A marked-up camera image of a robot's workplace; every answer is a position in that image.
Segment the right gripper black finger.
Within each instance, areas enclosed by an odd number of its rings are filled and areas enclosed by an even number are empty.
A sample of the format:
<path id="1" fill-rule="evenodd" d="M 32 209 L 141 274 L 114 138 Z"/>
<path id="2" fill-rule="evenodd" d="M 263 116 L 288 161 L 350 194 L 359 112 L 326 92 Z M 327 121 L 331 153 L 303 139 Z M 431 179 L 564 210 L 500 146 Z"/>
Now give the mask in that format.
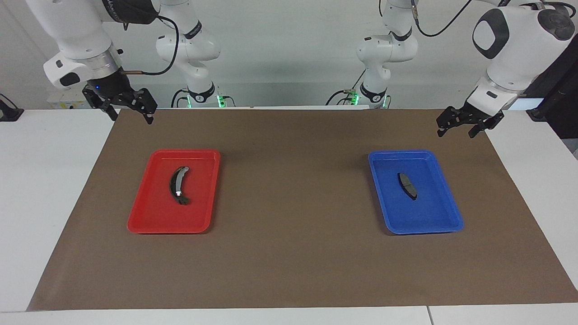
<path id="1" fill-rule="evenodd" d="M 89 88 L 89 86 L 85 86 L 83 88 L 82 94 L 92 109 L 99 109 L 100 111 L 106 113 L 110 120 L 116 121 L 118 118 L 118 113 L 110 104 L 109 99 L 103 101 L 103 99 L 101 99 L 101 97 L 99 97 L 95 91 Z"/>
<path id="2" fill-rule="evenodd" d="M 129 94 L 128 107 L 133 111 L 140 113 L 148 125 L 154 121 L 154 113 L 158 107 L 157 102 L 147 88 L 141 88 L 138 91 L 132 91 Z"/>

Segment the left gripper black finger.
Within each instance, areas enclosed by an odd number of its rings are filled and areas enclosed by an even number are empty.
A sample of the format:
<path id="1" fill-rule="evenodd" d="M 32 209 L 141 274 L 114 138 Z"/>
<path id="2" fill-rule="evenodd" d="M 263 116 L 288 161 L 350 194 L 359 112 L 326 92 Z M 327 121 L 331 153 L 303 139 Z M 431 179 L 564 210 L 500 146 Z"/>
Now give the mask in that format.
<path id="1" fill-rule="evenodd" d="M 446 109 L 444 109 L 436 119 L 438 136 L 441 138 L 449 129 L 460 126 L 460 116 L 460 109 L 456 109 L 455 107 L 446 107 Z"/>
<path id="2" fill-rule="evenodd" d="M 478 121 L 478 123 L 476 123 L 469 131 L 468 131 L 468 136 L 469 138 L 475 138 L 475 136 L 477 136 L 477 134 L 479 134 L 482 131 L 485 130 L 492 130 L 493 129 L 493 122 L 490 120 L 485 120 L 485 121 Z"/>

